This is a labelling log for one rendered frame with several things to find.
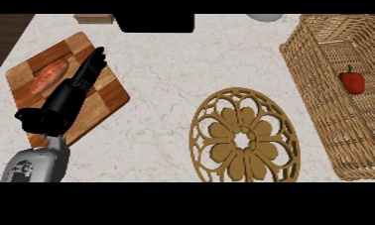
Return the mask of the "round golden openwork placemat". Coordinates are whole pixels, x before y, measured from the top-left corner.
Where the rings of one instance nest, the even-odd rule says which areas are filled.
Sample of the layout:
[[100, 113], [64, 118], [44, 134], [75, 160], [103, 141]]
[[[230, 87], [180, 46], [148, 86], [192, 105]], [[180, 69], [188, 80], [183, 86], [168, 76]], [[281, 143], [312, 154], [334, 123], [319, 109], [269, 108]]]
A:
[[252, 89], [226, 88], [204, 100], [190, 123], [189, 151], [205, 182], [297, 180], [295, 130], [276, 103]]

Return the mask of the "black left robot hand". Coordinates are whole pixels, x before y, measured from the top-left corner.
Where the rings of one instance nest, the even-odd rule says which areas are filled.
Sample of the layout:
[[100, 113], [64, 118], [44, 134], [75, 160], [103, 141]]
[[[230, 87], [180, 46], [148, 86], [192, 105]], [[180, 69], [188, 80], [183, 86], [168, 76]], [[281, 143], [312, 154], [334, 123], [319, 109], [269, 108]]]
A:
[[87, 56], [72, 78], [66, 78], [52, 92], [41, 108], [22, 108], [15, 118], [27, 133], [58, 137], [71, 129], [89, 91], [106, 66], [103, 47]]

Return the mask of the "small wooden block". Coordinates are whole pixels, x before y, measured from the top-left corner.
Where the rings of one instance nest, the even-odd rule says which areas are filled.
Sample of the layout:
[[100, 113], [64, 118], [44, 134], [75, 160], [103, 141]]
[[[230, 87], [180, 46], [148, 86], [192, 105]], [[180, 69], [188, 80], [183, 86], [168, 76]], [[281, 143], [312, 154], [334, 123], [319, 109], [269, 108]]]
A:
[[80, 24], [111, 24], [114, 21], [112, 14], [75, 14], [74, 18]]

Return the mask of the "grey round bowl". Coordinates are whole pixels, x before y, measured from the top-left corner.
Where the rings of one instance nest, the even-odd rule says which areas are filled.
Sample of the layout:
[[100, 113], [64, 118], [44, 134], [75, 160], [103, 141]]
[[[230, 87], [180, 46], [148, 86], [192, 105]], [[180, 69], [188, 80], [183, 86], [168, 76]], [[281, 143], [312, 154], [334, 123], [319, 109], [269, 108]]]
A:
[[260, 22], [275, 22], [281, 19], [282, 14], [247, 14], [251, 19], [260, 21]]

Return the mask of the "red bell pepper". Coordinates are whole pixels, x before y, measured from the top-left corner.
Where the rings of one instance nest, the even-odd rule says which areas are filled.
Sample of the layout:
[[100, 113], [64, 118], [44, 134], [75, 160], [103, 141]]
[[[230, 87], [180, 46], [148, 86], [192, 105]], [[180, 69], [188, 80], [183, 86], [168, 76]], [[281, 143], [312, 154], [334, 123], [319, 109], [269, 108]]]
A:
[[359, 72], [353, 71], [351, 65], [347, 66], [347, 71], [338, 74], [338, 79], [350, 94], [362, 94], [365, 92], [365, 77]]

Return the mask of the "brown wicker basket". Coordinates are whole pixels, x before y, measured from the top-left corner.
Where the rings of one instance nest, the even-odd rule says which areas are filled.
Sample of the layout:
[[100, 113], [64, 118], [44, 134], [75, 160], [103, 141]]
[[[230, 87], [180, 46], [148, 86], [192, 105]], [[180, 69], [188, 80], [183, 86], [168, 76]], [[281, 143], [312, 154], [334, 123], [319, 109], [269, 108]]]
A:
[[[281, 55], [337, 176], [375, 179], [375, 16], [300, 16]], [[348, 65], [365, 77], [362, 94], [338, 79]]]

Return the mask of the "checkered wooden cutting board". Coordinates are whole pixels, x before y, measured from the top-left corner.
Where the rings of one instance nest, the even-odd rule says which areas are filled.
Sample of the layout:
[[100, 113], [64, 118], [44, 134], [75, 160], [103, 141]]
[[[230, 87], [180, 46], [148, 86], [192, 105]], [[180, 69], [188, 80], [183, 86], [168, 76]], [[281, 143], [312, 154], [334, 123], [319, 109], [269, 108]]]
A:
[[[65, 78], [71, 78], [93, 50], [95, 46], [86, 33], [78, 32], [6, 71], [6, 79], [18, 108], [40, 108], [59, 85], [56, 83], [38, 95], [31, 94], [31, 84], [41, 69], [53, 61], [65, 59], [69, 62]], [[69, 146], [127, 102], [128, 94], [106, 66], [100, 71], [96, 83], [89, 92], [77, 121], [65, 135]]]

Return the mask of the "orange sweet potato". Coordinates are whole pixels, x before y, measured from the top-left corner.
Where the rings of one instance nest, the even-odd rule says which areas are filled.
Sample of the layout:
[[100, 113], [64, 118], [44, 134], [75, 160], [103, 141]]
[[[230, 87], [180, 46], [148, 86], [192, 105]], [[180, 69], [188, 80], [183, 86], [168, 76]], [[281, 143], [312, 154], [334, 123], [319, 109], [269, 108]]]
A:
[[31, 94], [43, 93], [59, 81], [66, 74], [69, 63], [65, 59], [58, 59], [40, 71], [31, 85]]

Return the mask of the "dark brown wooden panel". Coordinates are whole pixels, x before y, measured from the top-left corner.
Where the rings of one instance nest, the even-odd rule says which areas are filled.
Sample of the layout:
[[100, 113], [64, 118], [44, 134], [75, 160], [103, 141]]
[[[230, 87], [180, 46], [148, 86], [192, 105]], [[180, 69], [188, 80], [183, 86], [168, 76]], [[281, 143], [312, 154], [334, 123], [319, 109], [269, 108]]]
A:
[[0, 14], [0, 65], [18, 43], [34, 14]]

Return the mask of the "black appliance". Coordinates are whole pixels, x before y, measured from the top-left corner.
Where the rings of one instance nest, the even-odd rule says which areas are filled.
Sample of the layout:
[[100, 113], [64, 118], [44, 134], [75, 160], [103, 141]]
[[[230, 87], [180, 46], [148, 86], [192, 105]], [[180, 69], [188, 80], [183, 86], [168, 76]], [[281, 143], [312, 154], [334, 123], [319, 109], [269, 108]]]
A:
[[115, 21], [126, 33], [192, 33], [193, 14], [115, 14]]

